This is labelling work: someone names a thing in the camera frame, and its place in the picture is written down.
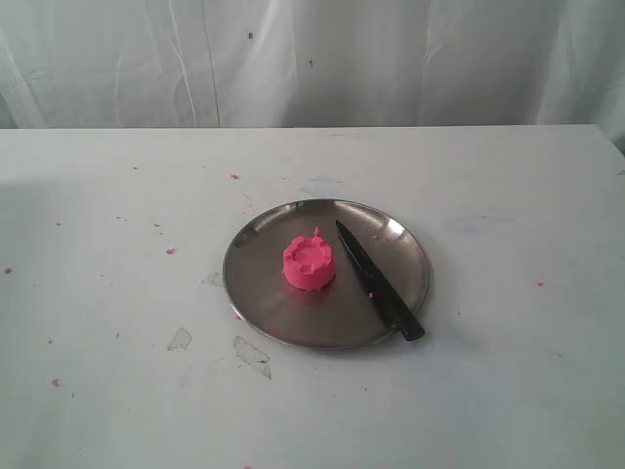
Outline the pink clay piece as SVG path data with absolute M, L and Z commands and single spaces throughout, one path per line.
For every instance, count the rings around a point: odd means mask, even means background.
M 319 228 L 290 241 L 282 253 L 282 273 L 291 286 L 305 291 L 320 290 L 335 278 L 333 249 Z

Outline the black knife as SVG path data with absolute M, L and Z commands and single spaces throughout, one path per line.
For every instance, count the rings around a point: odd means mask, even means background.
M 394 325 L 406 341 L 423 338 L 426 333 L 424 327 L 354 234 L 339 220 L 335 221 L 335 226 L 354 271 L 381 320 L 386 325 Z

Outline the round stainless steel plate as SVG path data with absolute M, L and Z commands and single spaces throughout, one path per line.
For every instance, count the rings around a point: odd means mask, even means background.
M 332 198 L 274 207 L 239 231 L 223 263 L 234 310 L 263 334 L 309 349 L 348 350 L 396 332 L 381 295 L 358 275 L 338 223 L 354 235 L 410 312 L 418 313 L 430 283 L 429 259 L 419 240 L 376 208 Z M 288 282 L 283 252 L 296 236 L 315 230 L 331 247 L 337 273 L 318 291 L 305 291 Z

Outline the white backdrop curtain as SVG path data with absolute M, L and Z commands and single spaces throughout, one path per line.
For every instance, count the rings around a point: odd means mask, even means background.
M 1 122 L 593 123 L 624 132 L 620 1 L 5 1 Z

